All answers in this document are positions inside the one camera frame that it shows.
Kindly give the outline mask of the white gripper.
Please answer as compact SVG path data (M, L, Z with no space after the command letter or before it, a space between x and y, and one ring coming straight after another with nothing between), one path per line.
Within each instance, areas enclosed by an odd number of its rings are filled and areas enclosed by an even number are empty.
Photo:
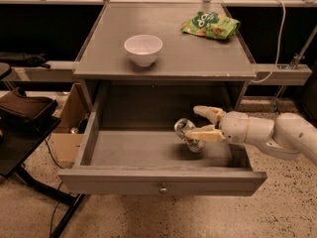
M217 124L221 120L220 130L216 129L214 125L193 128L185 132L187 138L211 143L226 139L229 144L234 145L241 145L245 142L249 123L247 114L236 111L226 113L222 108L202 105L194 106L193 111L208 119L212 124Z

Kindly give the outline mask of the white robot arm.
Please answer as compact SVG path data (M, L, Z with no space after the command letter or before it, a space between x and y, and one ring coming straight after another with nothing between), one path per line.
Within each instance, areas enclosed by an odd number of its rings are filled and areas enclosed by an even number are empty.
M193 111L211 124L189 129L185 132L187 138L212 143L226 140L232 145L248 144L283 160L295 160L303 154L317 165L317 129L297 114L282 113L271 120L208 106L195 106Z

